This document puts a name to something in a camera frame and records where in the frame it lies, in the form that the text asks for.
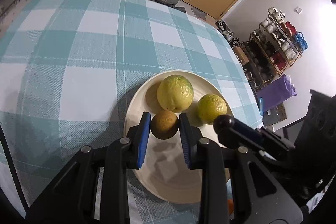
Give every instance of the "blue plaid tablecloth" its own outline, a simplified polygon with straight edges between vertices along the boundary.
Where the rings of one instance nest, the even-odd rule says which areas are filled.
[[[172,69],[206,78],[236,118],[262,125],[238,60],[207,23],[148,0],[28,2],[0,41],[0,123],[28,204],[83,145],[120,138],[137,89]],[[162,201],[128,175],[132,223],[197,221],[197,204]]]

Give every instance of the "green citrus fruit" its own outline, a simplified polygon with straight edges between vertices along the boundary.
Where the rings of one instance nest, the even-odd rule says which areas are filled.
[[[194,99],[194,89],[187,78],[181,75],[170,75],[157,89],[157,100],[160,106],[175,113],[187,109]]]
[[[179,120],[175,113],[169,110],[161,110],[151,121],[152,134],[161,140],[167,140],[174,136],[179,129]]]
[[[226,114],[227,106],[223,98],[215,94],[204,95],[198,101],[197,115],[206,124],[213,124],[218,115]]]

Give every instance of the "cardboard box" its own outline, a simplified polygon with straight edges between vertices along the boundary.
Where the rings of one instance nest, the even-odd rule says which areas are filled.
[[[237,54],[239,58],[239,62],[244,66],[249,62],[249,59],[247,58],[246,54],[243,52],[243,50],[240,47],[234,47],[233,51],[235,54]]]

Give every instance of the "white ceramic plate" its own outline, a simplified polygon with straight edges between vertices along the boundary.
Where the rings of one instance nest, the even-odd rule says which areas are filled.
[[[124,136],[127,135],[130,127],[139,124],[144,111],[150,112],[153,118],[162,110],[156,92],[161,81],[169,75],[182,75],[190,81],[194,88],[194,101],[185,110],[189,122],[192,126],[199,127],[204,137],[219,143],[212,125],[201,122],[196,115],[195,107],[198,100],[206,94],[217,94],[224,99],[223,95],[206,79],[191,72],[179,70],[159,73],[138,89],[128,106]],[[232,115],[228,104],[227,114]],[[179,131],[168,140],[157,139],[150,133],[144,163],[141,169],[134,170],[134,173],[147,190],[163,200],[173,203],[196,203],[201,199],[202,172],[187,168]]]

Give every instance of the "light switch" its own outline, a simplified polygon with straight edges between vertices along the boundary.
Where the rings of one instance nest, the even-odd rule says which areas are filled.
[[[296,7],[296,8],[294,9],[294,11],[297,12],[298,14],[300,14],[300,13],[302,12],[302,8],[300,8],[300,7]]]

